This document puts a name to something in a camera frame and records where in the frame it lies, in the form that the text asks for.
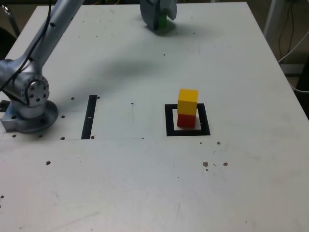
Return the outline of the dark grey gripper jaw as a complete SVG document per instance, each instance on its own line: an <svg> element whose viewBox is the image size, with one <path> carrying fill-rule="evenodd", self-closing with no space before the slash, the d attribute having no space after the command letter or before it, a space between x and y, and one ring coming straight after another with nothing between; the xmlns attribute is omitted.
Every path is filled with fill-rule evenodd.
<svg viewBox="0 0 309 232"><path fill-rule="evenodd" d="M160 1L140 0L140 13L143 21L152 30L159 29Z"/></svg>

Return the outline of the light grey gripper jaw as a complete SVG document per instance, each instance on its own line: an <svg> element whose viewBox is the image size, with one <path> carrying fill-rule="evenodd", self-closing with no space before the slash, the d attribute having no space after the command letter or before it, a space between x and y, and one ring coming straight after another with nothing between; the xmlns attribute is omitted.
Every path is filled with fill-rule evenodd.
<svg viewBox="0 0 309 232"><path fill-rule="evenodd" d="M171 20L174 20L177 15L177 0L161 0L160 11Z"/></svg>

